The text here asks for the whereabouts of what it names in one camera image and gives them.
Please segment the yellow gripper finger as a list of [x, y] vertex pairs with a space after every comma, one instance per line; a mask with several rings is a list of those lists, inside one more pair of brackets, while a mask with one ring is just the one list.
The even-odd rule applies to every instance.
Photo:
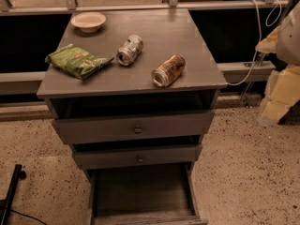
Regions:
[[300, 66], [273, 70], [268, 78], [259, 112], [260, 125], [274, 125], [300, 100]]
[[279, 27], [276, 27], [266, 38], [260, 41], [255, 50], [260, 53], [276, 53]]

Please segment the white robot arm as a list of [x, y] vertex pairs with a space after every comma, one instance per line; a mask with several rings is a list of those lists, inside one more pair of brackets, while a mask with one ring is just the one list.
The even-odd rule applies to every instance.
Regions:
[[273, 126], [300, 101], [300, 2], [258, 43], [256, 51], [274, 53], [287, 64], [282, 71], [271, 72], [260, 106], [259, 123]]

